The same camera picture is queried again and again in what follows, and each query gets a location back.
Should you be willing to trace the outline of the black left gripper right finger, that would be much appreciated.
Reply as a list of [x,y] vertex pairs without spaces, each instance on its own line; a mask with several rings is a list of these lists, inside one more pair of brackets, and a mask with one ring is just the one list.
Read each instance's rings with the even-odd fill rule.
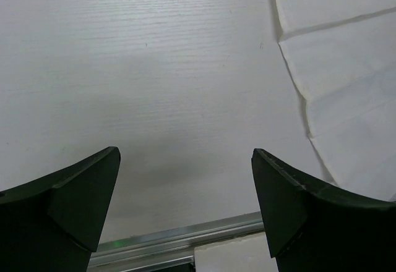
[[256,148],[252,173],[279,271],[394,271],[395,204],[310,176]]

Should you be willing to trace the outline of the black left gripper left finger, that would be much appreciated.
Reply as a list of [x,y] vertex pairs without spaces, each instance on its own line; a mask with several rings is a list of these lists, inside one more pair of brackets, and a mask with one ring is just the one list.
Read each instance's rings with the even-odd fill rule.
[[86,271],[97,251],[121,154],[108,147],[1,192],[1,271]]

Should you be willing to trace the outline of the white pleated skirt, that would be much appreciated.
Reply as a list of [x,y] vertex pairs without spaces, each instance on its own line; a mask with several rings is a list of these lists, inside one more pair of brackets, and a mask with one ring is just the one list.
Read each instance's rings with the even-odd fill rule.
[[334,182],[395,200],[395,0],[275,0],[308,137]]

